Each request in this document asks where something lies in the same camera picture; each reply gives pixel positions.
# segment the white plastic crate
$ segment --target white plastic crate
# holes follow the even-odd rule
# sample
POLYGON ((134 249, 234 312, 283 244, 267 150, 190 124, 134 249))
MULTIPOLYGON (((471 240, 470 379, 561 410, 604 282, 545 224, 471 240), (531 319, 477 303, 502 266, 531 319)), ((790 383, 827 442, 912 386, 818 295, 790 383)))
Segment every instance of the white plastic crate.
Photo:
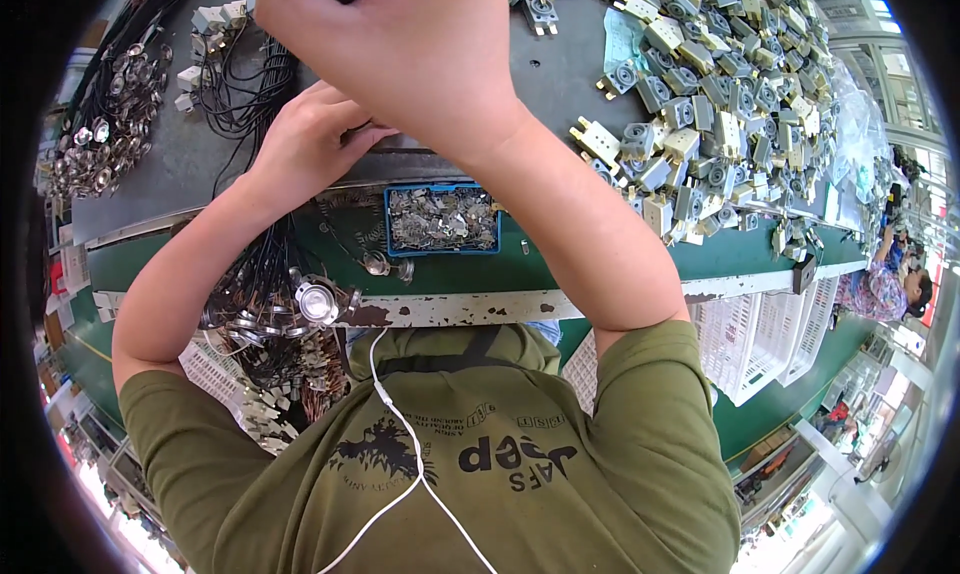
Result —
POLYGON ((700 342, 703 375, 736 406, 755 393, 749 392, 746 376, 761 303, 759 294, 741 294, 689 308, 700 342))
POLYGON ((580 409, 593 415, 597 395, 597 345, 593 328, 563 365, 560 376, 573 386, 580 409))
POLYGON ((834 310, 834 299, 836 299, 839 282, 839 276, 826 278, 816 281, 814 283, 816 288, 808 289, 811 291, 806 302, 809 304, 809 313, 794 349, 793 359, 790 360, 786 371, 776 378, 782 386, 786 387, 796 382, 813 368, 813 362, 817 358, 817 353, 820 352, 820 345, 824 341, 824 334, 827 332, 831 313, 834 310))
POLYGON ((762 294, 750 362, 741 387, 737 390, 734 405, 749 400, 782 375, 790 365, 800 336, 800 324, 804 319, 806 296, 807 291, 801 294, 789 291, 762 294))
POLYGON ((208 344, 190 341, 179 355, 180 365, 190 382, 207 391, 233 414, 239 424, 243 420, 243 369, 233 359, 217 355, 208 344))

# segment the pile of plastic components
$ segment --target pile of plastic components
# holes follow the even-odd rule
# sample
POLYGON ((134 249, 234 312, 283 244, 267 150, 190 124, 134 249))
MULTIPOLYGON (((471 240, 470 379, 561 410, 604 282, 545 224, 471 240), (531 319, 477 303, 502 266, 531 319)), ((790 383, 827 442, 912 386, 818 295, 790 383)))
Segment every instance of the pile of plastic components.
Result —
MULTIPOLYGON (((643 38, 596 86, 611 101, 635 93, 654 117, 620 134, 581 117, 570 134, 665 243, 750 231, 759 219, 747 208, 813 201, 839 107, 813 0, 603 1, 643 38)), ((535 32, 557 34, 552 0, 510 0, 521 2, 535 32), (544 4, 549 17, 535 9, 544 4)))

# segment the forearm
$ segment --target forearm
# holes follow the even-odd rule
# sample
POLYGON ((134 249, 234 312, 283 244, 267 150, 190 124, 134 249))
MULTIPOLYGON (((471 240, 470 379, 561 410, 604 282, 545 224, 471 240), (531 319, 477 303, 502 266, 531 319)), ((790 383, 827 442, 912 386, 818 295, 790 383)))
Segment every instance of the forearm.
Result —
POLYGON ((114 359, 176 362, 214 285, 246 245, 287 213, 285 208, 261 200, 244 176, 214 199, 130 285, 113 329, 114 359))
POLYGON ((532 116, 486 159, 458 165, 510 211, 595 328, 633 330, 689 317, 661 239, 532 116))

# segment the electrical terminal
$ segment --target electrical terminal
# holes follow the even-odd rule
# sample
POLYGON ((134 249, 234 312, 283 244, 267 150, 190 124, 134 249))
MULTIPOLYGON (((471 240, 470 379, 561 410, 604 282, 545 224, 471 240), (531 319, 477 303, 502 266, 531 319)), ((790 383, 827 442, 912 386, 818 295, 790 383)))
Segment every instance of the electrical terminal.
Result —
POLYGON ((587 153, 594 158, 603 160, 609 167, 609 171, 616 174, 620 169, 617 163, 620 141, 599 122, 589 122, 583 116, 577 118, 577 122, 583 127, 583 130, 579 130, 575 126, 571 127, 570 135, 587 153))

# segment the white earphone cable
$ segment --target white earphone cable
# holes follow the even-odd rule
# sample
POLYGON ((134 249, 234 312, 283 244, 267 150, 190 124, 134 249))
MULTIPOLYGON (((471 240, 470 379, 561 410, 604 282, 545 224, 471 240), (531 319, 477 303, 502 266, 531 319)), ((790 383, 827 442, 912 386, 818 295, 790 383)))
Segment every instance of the white earphone cable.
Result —
POLYGON ((380 396, 380 400, 382 400, 384 405, 386 405, 390 409, 390 412, 393 412, 393 414, 397 418, 399 418, 399 420, 403 423, 403 427, 407 429, 408 433, 410 433, 410 438, 413 439, 414 441, 414 453, 416 454, 416 478, 414 479, 414 483, 410 484, 410 486, 408 486, 407 489, 400 494, 400 496, 396 497, 395 499, 390 501, 390 503, 388 503, 386 506, 381 508, 377 513, 373 515, 372 518, 370 518, 369 520, 366 520, 366 524, 363 525, 363 528, 360 529, 360 532, 356 533, 356 536, 354 536, 353 540, 348 545, 346 545, 346 548, 343 549, 342 553, 339 556, 337 556, 336 559, 331 561, 330 565, 320 570, 317 574, 327 574, 328 572, 330 572, 331 569, 333 569, 335 566, 340 564, 342 559, 345 558, 347 554, 351 552, 352 549, 354 549, 354 546, 356 546, 357 542, 360 541, 360 538, 364 536, 364 533, 366 533, 370 529, 370 527, 374 525, 374 522, 376 522, 378 518, 380 518, 381 516, 386 514, 388 511, 390 511, 390 508, 393 508, 395 505, 400 503, 406 496, 409 496, 413 492, 413 490, 417 487, 417 485, 421 483, 423 483, 423 486, 426 488, 427 493, 429 493, 430 496, 433 497, 433 500, 437 502, 438 506, 443 510, 443 512, 450 518, 450 520, 453 520, 453 523, 454 525, 456 525, 457 530, 459 530, 460 534, 463 535, 463 538, 466 539, 466 542, 467 544, 469 544, 470 549, 472 549, 473 553, 475 553, 476 556, 480 558, 480 561, 483 562, 483 565, 486 567, 486 569, 491 574, 497 574, 497 570, 494 569, 494 567, 490 564, 490 562, 487 561, 487 558, 480 552, 480 549, 477 548, 476 543, 474 543, 474 540, 471 538, 469 534, 467 534, 467 530, 453 515, 453 512, 450 511, 450 509, 446 505, 444 505, 444 502, 440 500, 440 497, 438 497, 437 493, 433 491, 433 488, 430 487, 430 484, 426 482, 426 479, 424 478, 424 469, 425 469, 424 456, 421 451, 420 440, 417 438, 417 433, 414 432, 414 428, 413 426, 410 425, 410 422, 407 421, 407 418, 403 417, 403 413, 401 413, 401 411, 394 406, 394 400, 390 397, 390 393, 387 392, 387 389, 383 388, 383 385, 380 384, 380 379, 377 376, 377 366, 374 364, 374 348, 377 346, 377 343, 386 333, 387 333, 386 328, 381 330, 380 334, 378 334, 377 337, 373 339, 373 342, 369 346, 369 370, 373 374, 373 388, 376 389, 376 393, 380 396))

